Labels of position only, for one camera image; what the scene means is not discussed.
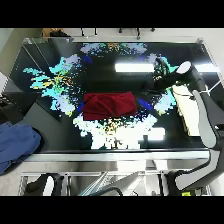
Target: black table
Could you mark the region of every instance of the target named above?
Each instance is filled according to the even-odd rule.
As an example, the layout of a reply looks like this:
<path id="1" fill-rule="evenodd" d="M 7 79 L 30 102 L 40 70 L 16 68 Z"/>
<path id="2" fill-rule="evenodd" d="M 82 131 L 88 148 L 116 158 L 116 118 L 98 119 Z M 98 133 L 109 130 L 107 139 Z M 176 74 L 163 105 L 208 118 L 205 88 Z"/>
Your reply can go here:
<path id="1" fill-rule="evenodd" d="M 184 61 L 194 65 L 213 63 L 205 44 L 201 41 L 150 42 L 144 38 L 136 41 L 134 37 L 133 40 L 110 38 L 110 41 L 97 38 L 24 40 L 5 93 L 11 98 L 24 97 L 19 106 L 26 108 L 23 110 L 25 117 L 19 123 L 32 125 L 44 139 L 43 147 L 36 153 L 206 151 L 200 136 L 188 136 L 177 113 L 172 89 L 162 97 L 148 91 L 153 83 L 152 71 L 115 70 L 115 64 L 119 63 L 150 63 L 155 54 L 168 62 L 171 71 Z M 203 77 L 208 88 L 219 81 L 216 72 L 203 73 Z M 85 93 L 128 91 L 136 97 L 136 116 L 111 121 L 82 120 Z M 212 99 L 222 109 L 223 95 L 221 84 L 211 92 Z M 32 101 L 35 103 L 26 103 L 27 97 L 35 99 Z M 117 126 L 112 134 L 106 131 L 111 122 Z M 158 139 L 154 139 L 156 133 L 159 133 Z"/>

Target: blue fabric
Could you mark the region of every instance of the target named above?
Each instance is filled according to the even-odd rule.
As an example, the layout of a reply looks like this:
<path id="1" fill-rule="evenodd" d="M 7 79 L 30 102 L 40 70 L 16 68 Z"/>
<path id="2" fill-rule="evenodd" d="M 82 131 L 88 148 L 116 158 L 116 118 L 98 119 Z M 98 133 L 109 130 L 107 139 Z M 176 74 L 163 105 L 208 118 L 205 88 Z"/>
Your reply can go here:
<path id="1" fill-rule="evenodd" d="M 0 174 L 12 163 L 33 154 L 40 140 L 40 135 L 29 125 L 13 125 L 0 130 Z"/>

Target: red cloth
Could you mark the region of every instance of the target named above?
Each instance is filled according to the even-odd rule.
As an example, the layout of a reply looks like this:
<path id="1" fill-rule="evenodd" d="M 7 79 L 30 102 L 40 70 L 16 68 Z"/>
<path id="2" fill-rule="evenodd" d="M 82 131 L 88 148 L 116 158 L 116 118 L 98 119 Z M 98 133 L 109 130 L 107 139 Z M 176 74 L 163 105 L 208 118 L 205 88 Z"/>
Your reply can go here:
<path id="1" fill-rule="evenodd" d="M 84 95 L 83 119 L 103 120 L 136 114 L 135 97 L 128 93 L 88 93 Z"/>

